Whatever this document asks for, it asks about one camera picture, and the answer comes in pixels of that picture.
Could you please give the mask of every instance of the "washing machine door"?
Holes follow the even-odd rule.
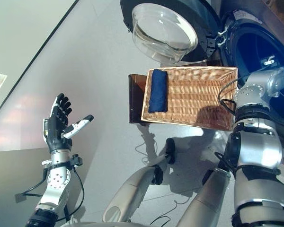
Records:
[[[202,61],[217,48],[221,22],[206,0],[120,0],[140,51],[164,64]]]

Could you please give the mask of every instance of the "white wall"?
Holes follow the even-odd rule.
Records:
[[[74,0],[0,0],[0,105]]]

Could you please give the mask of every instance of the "black cable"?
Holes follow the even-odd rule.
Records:
[[[40,195],[40,194],[33,194],[33,193],[25,193],[25,194],[23,194],[23,195],[26,195],[26,196],[35,196],[35,197],[42,197],[42,195]]]
[[[33,187],[27,189],[26,191],[22,192],[21,194],[22,194],[22,195],[28,195],[28,194],[27,194],[28,192],[30,192],[31,190],[34,190],[35,188],[39,187],[39,186],[46,180],[47,171],[48,171],[48,169],[47,169],[47,168],[44,168],[44,169],[43,169],[43,178],[42,178],[42,180],[41,180],[38,184],[36,184],[35,186],[33,186]]]
[[[81,202],[80,202],[79,206],[78,206],[72,213],[70,213],[68,217],[70,217],[71,215],[73,215],[74,213],[76,213],[76,212],[80,209],[80,207],[81,207],[81,205],[82,205],[82,203],[83,203],[83,201],[84,201],[84,196],[85,196],[85,192],[84,192],[84,187],[83,187],[82,180],[81,180],[81,178],[80,178],[80,176],[79,176],[79,174],[77,173],[77,171],[76,171],[75,168],[73,169],[73,171],[74,171],[74,173],[76,174],[76,176],[77,176],[77,178],[78,178],[78,180],[79,180],[79,182],[80,182],[80,185],[81,185],[81,189],[82,189],[82,199],[81,199]],[[67,218],[67,217],[63,217],[63,218],[58,219],[57,221],[62,221],[63,219],[66,219],[66,218]]]
[[[214,155],[216,155],[216,157],[223,162],[223,164],[232,172],[232,174],[234,175],[236,172],[236,168],[230,164],[224,157],[223,154],[219,153],[219,152],[215,152]]]
[[[230,112],[232,115],[235,115],[234,110],[230,109],[230,108],[224,103],[224,101],[228,101],[228,102],[231,102],[231,103],[234,102],[234,101],[229,100],[229,99],[222,99],[222,100],[221,100],[220,95],[221,95],[221,93],[222,93],[226,88],[228,88],[228,87],[229,87],[230,85],[232,85],[234,82],[238,81],[239,79],[248,77],[249,75],[250,75],[250,74],[248,74],[247,76],[244,76],[244,77],[239,77],[239,78],[237,78],[237,79],[234,79],[232,82],[228,83],[225,87],[223,87],[223,88],[220,90],[219,94],[218,94],[218,101],[219,101],[219,103],[220,103],[228,112]]]
[[[154,220],[150,223],[150,225],[151,225],[152,223],[154,223],[156,220],[159,220],[160,218],[168,218],[169,220],[168,220],[167,222],[169,222],[169,221],[171,220],[171,218],[170,218],[169,216],[159,216],[159,217],[157,217],[156,219],[154,219]]]
[[[180,202],[177,202],[176,200],[174,200],[174,202],[176,203],[175,207],[174,207],[173,209],[167,211],[166,213],[161,214],[161,215],[158,216],[157,218],[155,218],[155,219],[150,223],[150,225],[151,225],[152,223],[154,223],[156,220],[159,220],[160,218],[168,218],[168,220],[161,226],[161,227],[163,227],[165,224],[167,224],[169,221],[171,221],[171,218],[170,218],[169,216],[167,216],[167,214],[170,213],[170,212],[172,212],[174,209],[176,209],[178,204],[179,204],[179,205],[185,204],[185,203],[188,202],[188,200],[189,200],[189,198],[187,199],[187,201],[185,201],[185,202],[183,202],[183,203],[180,203]]]
[[[259,69],[259,70],[256,70],[255,72],[263,71],[263,70],[267,69],[268,67],[270,67],[270,65],[265,66],[265,67],[263,67],[263,68],[261,68],[261,69]],[[249,74],[246,75],[246,76],[243,76],[243,77],[239,77],[239,78],[237,78],[237,79],[234,79],[232,82],[228,83],[225,87],[223,87],[222,90],[220,90],[220,92],[219,92],[219,94],[218,94],[218,101],[219,101],[219,103],[220,103],[228,112],[230,112],[232,115],[235,115],[235,111],[232,110],[232,109],[230,109],[230,108],[225,104],[224,101],[231,102],[231,103],[233,103],[233,104],[236,104],[236,103],[235,103],[233,100],[229,100],[229,99],[222,99],[222,100],[221,100],[220,95],[221,95],[221,93],[222,93],[226,88],[228,88],[228,87],[229,87],[230,85],[232,85],[234,82],[238,81],[239,79],[242,79],[242,78],[245,78],[245,77],[249,77],[250,74],[251,74],[251,73],[249,73]]]

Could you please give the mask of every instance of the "gray floor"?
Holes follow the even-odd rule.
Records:
[[[172,137],[177,147],[176,162],[166,170],[162,185],[149,187],[132,218],[133,222],[149,224],[174,208],[174,201],[184,203],[169,213],[171,221],[166,226],[172,227],[200,189],[206,170],[216,166],[213,153],[223,152],[227,136],[188,126],[128,123],[127,75],[146,74],[159,64],[135,48],[122,20],[119,0],[81,0],[77,4],[2,108],[0,136],[11,135],[11,139],[0,144],[0,151],[46,147],[42,118],[49,114],[54,97],[65,92],[74,110],[71,122],[87,114],[95,116],[73,138],[72,153],[80,154],[84,162],[78,172],[84,182],[85,200],[72,221],[100,222],[122,183],[145,166],[148,158],[164,152],[166,138]],[[13,118],[15,109],[20,116],[17,122],[6,121]],[[233,187],[232,179],[219,227],[231,226]],[[77,184],[71,192],[70,210],[80,197]],[[158,220],[155,226],[162,223],[164,220]]]

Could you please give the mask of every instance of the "robotic hand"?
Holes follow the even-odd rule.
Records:
[[[68,115],[71,113],[71,103],[68,97],[60,93],[52,106],[48,119],[43,120],[43,137],[48,145],[51,159],[42,162],[49,165],[50,174],[47,188],[26,227],[53,227],[58,214],[65,208],[69,197],[69,182],[72,169],[82,165],[78,155],[70,156],[71,137],[93,120],[92,115],[68,125]]]
[[[50,118],[43,119],[43,138],[50,153],[57,149],[71,150],[72,142],[70,138],[94,119],[92,115],[88,115],[81,121],[67,127],[68,115],[72,111],[70,105],[68,97],[60,93],[53,103]]]

